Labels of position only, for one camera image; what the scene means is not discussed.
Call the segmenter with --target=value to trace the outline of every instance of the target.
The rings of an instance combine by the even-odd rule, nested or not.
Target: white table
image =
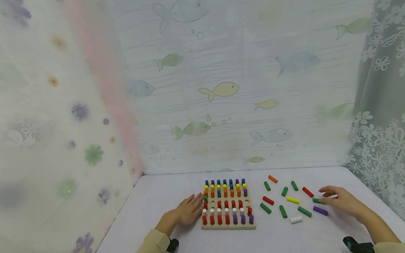
[[[269,174],[278,179],[277,184],[268,180]],[[175,208],[185,197],[202,191],[205,180],[241,178],[246,179],[250,190],[257,229],[201,230],[198,220],[190,226],[177,227],[173,232],[171,238],[177,238],[180,242],[178,253],[348,253],[342,242],[343,237],[352,236],[358,242],[371,241],[366,229],[355,219],[329,206],[319,205],[329,211],[328,217],[312,211],[312,199],[301,190],[304,186],[315,197],[320,196],[318,189],[322,186],[346,188],[378,213],[405,241],[405,222],[346,168],[298,168],[143,176],[97,253],[134,253],[161,215]],[[270,184],[270,192],[263,185],[265,180]],[[297,183],[299,191],[293,190],[292,180]],[[287,196],[300,199],[300,205],[312,212],[312,218],[298,212],[297,204],[287,202],[281,196],[284,186],[289,188]],[[260,208],[263,195],[275,201],[274,206],[266,203],[272,210],[269,215]],[[291,225],[289,219],[283,219],[278,208],[280,204],[284,205],[288,218],[302,215],[303,222]]]

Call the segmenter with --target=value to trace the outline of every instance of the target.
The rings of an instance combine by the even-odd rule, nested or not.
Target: curtain
[[[377,0],[361,55],[347,167],[405,219],[405,3]]]

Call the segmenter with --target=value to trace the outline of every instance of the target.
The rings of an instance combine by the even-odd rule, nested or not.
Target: blue fish
[[[170,20],[177,22],[194,22],[209,12],[208,0],[177,0],[169,9],[162,4],[154,4],[153,10],[162,17],[160,33],[164,32]]]
[[[155,87],[147,82],[137,80],[128,86],[128,92],[136,97],[146,97],[155,90]]]
[[[292,138],[292,133],[287,129],[278,128],[267,132],[265,135],[261,135],[259,133],[251,133],[250,134],[255,140],[252,142],[252,147],[258,144],[260,141],[264,140],[267,142],[280,142],[284,140],[289,140]]]
[[[280,73],[277,77],[281,76],[284,70],[288,69],[289,71],[298,71],[300,69],[307,69],[314,67],[319,64],[319,58],[311,53],[310,51],[302,51],[293,54],[287,60],[284,60],[281,57],[276,57],[276,60],[281,66]]]
[[[159,152],[159,150],[154,145],[151,145],[149,143],[141,143],[141,149],[142,153],[144,153],[145,155],[154,155]]]

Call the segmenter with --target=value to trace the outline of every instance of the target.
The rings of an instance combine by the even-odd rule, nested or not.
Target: fish curtain
[[[405,220],[405,3],[377,0],[371,15],[347,167]]]

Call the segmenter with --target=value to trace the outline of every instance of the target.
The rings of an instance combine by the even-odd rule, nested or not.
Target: beige sleeve
[[[164,253],[170,244],[166,234],[151,229],[136,253]]]
[[[380,242],[374,245],[375,253],[405,253],[404,243]]]

